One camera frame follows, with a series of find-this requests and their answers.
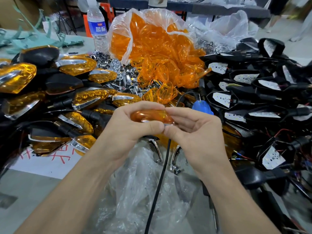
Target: blue bottle label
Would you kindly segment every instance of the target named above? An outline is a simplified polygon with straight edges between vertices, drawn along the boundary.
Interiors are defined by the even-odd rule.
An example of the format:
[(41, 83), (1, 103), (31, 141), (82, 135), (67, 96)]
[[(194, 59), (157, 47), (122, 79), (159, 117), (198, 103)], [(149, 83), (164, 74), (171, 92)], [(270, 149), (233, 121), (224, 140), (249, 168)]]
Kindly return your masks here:
[(88, 21), (88, 23), (89, 23), (90, 32), (92, 35), (105, 35), (105, 34), (107, 34), (105, 21), (102, 21), (102, 22), (90, 22), (90, 21)]

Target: bottle cap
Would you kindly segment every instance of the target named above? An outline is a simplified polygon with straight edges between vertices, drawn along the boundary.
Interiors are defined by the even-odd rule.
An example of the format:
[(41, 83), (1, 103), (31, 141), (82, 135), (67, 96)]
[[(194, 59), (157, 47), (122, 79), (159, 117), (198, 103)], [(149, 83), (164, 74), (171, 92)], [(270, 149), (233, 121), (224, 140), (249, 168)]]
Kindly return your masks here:
[(96, 0), (87, 0), (87, 3), (89, 5), (89, 7), (90, 6), (96, 6), (96, 7), (98, 6), (98, 3)]

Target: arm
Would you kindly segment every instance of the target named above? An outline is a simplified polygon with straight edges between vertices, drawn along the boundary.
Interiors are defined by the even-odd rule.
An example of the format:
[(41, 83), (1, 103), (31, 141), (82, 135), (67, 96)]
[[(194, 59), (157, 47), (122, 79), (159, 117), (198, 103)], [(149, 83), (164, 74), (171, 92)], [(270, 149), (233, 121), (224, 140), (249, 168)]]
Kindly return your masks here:
[(130, 120), (132, 112), (142, 109), (164, 110), (164, 106), (142, 101), (116, 109), (92, 148), (15, 234), (81, 233), (109, 177), (124, 163), (137, 140), (164, 130), (161, 122)]
[(241, 185), (227, 158), (219, 118), (189, 108), (166, 108), (178, 127), (164, 134), (176, 141), (204, 182), (225, 234), (280, 234)]

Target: plastic bottle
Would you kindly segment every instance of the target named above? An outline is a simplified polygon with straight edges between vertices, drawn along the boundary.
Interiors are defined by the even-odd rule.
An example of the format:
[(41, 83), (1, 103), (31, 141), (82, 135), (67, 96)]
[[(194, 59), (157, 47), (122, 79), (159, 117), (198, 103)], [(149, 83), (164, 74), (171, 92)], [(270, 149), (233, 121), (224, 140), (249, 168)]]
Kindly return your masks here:
[(108, 52), (108, 44), (106, 40), (107, 29), (105, 19), (99, 10), (99, 4), (96, 0), (87, 0), (89, 5), (87, 19), (92, 37), (94, 38), (94, 46), (96, 51)]

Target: floor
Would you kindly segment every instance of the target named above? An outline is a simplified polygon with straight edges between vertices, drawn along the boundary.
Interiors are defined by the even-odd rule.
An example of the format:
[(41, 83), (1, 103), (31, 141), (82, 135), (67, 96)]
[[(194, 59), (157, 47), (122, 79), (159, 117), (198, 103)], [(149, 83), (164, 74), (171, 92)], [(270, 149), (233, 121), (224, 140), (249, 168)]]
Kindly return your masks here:
[[(281, 19), (270, 34), (259, 30), (256, 38), (270, 37), (285, 42), (284, 53), (299, 63), (306, 65), (312, 59), (312, 30), (299, 42), (287, 41), (299, 30), (301, 23), (296, 20)], [(8, 170), (0, 180), (0, 193), (18, 197), (8, 208), (0, 208), (1, 234), (12, 234), (27, 218), (32, 210), (59, 183), (59, 179)], [(201, 189), (197, 194), (187, 218), (174, 229), (177, 233), (215, 233), (212, 212), (207, 197)]]

